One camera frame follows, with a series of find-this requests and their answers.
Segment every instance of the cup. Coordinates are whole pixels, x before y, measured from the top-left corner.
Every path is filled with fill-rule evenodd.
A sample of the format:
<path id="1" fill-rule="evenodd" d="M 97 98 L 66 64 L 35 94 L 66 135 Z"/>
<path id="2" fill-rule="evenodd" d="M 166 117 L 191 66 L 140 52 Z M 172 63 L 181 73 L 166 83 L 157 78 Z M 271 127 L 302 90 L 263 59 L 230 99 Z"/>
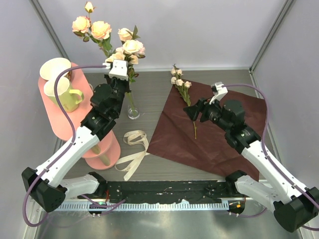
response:
<path id="1" fill-rule="evenodd" d="M 58 58 L 53 58 L 47 62 L 45 62 L 41 68 L 40 68 L 40 76 L 41 78 L 45 79 L 46 81 L 53 80 L 55 81 L 58 75 L 70 68 L 71 62 L 68 59 L 58 57 Z M 68 78 L 71 80 L 71 71 L 66 72 L 63 74 L 63 77 Z"/>
<path id="2" fill-rule="evenodd" d="M 50 80 L 44 84 L 44 93 L 58 106 L 58 103 L 54 96 L 54 83 L 55 80 Z M 63 108 L 67 112 L 75 111 L 79 104 L 84 100 L 83 92 L 73 89 L 69 79 L 62 77 L 58 82 L 58 96 L 63 105 Z"/>

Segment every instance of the dark red cloth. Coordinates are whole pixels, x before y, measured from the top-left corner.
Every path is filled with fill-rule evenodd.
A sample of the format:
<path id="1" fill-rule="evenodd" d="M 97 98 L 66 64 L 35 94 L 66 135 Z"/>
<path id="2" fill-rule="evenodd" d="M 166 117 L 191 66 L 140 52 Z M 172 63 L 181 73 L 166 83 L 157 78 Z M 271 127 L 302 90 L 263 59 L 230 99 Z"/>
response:
<path id="1" fill-rule="evenodd" d="M 188 93 L 192 105 L 199 98 L 213 96 L 209 85 L 197 82 L 192 82 Z M 230 99 L 242 103 L 247 125 L 261 135 L 266 119 L 264 100 L 228 91 L 221 104 Z M 148 153 L 221 176 L 242 170 L 258 180 L 258 170 L 227 144 L 224 138 L 225 132 L 211 121 L 200 123 L 200 116 L 198 117 L 197 139 L 195 139 L 193 123 L 183 111 L 186 106 L 178 90 L 172 86 L 152 136 Z"/>

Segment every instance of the satin ribbon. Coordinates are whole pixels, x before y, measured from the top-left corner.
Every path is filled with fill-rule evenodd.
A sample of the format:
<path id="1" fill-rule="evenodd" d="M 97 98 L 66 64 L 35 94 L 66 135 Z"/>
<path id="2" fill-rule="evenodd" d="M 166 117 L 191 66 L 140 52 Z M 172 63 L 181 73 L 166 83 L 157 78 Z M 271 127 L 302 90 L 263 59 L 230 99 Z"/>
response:
<path id="1" fill-rule="evenodd" d="M 149 153 L 146 153 L 149 147 L 149 142 L 148 142 L 148 139 L 146 138 L 146 133 L 141 130 L 127 132 L 126 134 L 124 134 L 123 141 L 124 143 L 127 143 L 128 145 L 142 144 L 145 148 L 145 150 L 142 152 L 134 153 L 129 156 L 120 158 L 114 165 L 116 170 L 121 172 L 127 172 L 127 174 L 125 174 L 124 176 L 124 180 L 128 181 L 130 177 L 135 173 L 137 168 L 139 167 L 144 156 L 149 155 Z M 118 164 L 129 162 L 129 161 L 131 161 L 131 163 L 124 169 L 120 170 L 116 167 Z"/>

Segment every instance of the pink shelf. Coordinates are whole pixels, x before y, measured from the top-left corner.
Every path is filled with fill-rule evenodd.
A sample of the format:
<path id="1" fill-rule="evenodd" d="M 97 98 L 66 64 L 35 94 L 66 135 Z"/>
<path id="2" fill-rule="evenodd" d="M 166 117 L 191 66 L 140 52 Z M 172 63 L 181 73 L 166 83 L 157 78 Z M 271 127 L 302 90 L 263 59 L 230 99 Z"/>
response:
<path id="1" fill-rule="evenodd" d="M 44 94 L 43 87 L 45 83 L 46 80 L 39 77 L 38 87 L 52 130 L 58 138 L 68 141 L 72 136 L 72 129 L 60 108 Z M 78 128 L 81 125 L 81 121 L 92 108 L 90 105 L 90 99 L 93 96 L 93 92 L 81 69 L 72 71 L 71 84 L 74 89 L 79 89 L 84 94 L 84 100 L 80 103 L 79 107 L 75 111 L 68 113 L 75 128 Z M 101 149 L 100 154 L 95 154 L 92 150 L 88 150 L 83 157 L 91 167 L 97 170 L 103 170 L 112 167 L 119 159 L 121 153 L 119 143 L 116 140 L 113 131 L 111 131 L 101 142 L 99 142 L 98 146 Z M 99 156 L 103 154 L 110 158 L 110 165 L 104 165 L 99 159 Z"/>

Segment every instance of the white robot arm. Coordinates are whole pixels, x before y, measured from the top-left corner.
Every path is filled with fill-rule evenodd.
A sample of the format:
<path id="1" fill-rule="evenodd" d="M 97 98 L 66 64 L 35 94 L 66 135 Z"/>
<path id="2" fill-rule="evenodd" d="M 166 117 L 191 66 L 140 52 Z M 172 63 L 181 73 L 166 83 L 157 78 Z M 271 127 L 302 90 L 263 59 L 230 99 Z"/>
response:
<path id="1" fill-rule="evenodd" d="M 227 176 L 226 181 L 232 183 L 239 193 L 253 198 L 274 213 L 276 220 L 284 229 L 294 232 L 318 215 L 318 209 L 296 187 L 303 189 L 316 202 L 319 201 L 319 190 L 316 187 L 307 188 L 265 148 L 266 154 L 279 168 L 280 173 L 265 156 L 260 136 L 245 124 L 245 111 L 241 103 L 228 100 L 221 106 L 220 100 L 227 94 L 227 88 L 221 82 L 211 87 L 213 98 L 202 98 L 194 106 L 184 108 L 184 111 L 192 120 L 196 120 L 201 112 L 201 122 L 210 120 L 226 132 L 227 143 L 250 161 L 268 180 L 272 188 L 253 180 L 242 171 Z"/>
<path id="2" fill-rule="evenodd" d="M 103 65 L 106 69 L 111 68 L 109 63 Z M 95 172 L 80 178 L 63 178 L 85 152 L 110 132 L 115 125 L 114 120 L 121 113 L 125 92 L 129 91 L 127 62 L 114 60 L 112 66 L 109 83 L 100 84 L 94 89 L 90 99 L 93 107 L 76 129 L 75 141 L 68 140 L 43 164 L 36 169 L 28 167 L 22 173 L 24 186 L 28 191 L 38 175 L 44 172 L 30 195 L 47 212 L 54 211 L 65 199 L 82 194 L 102 197 L 106 191 L 106 180 Z M 49 168 L 49 164 L 57 157 L 60 158 Z"/>

